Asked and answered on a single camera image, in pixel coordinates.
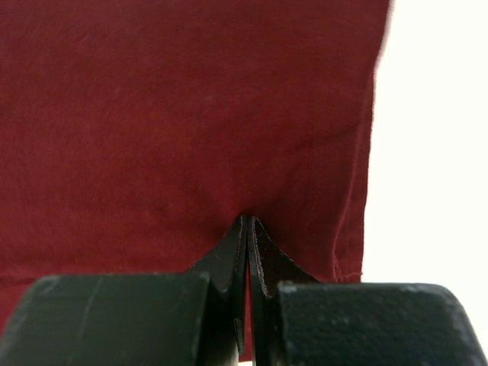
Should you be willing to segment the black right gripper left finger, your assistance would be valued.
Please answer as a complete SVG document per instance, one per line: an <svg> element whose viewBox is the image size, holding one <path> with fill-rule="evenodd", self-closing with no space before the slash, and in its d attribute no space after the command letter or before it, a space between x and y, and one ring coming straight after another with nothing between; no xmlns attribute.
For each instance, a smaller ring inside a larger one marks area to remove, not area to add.
<svg viewBox="0 0 488 366"><path fill-rule="evenodd" d="M210 279L201 349L207 355L245 351L247 229L248 217L237 217L222 239L186 270Z"/></svg>

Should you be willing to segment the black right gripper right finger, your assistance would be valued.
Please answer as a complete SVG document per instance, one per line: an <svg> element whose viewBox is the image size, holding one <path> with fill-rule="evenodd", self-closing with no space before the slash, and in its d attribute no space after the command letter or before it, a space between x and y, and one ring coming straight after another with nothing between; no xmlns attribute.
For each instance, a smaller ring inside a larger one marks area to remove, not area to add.
<svg viewBox="0 0 488 366"><path fill-rule="evenodd" d="M263 223L257 217L249 218L248 227L249 269L254 292L265 297L275 297L281 282L315 284L319 280L304 271L271 240Z"/></svg>

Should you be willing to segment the dark red t shirt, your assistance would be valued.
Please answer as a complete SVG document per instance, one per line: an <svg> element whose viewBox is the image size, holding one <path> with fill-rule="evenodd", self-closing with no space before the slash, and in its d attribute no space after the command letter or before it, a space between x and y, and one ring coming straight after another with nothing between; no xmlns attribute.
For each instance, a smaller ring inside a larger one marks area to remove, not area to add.
<svg viewBox="0 0 488 366"><path fill-rule="evenodd" d="M1 363L217 365L239 216L319 281L361 278L389 1L3 1ZM281 283L245 351L287 363Z"/></svg>

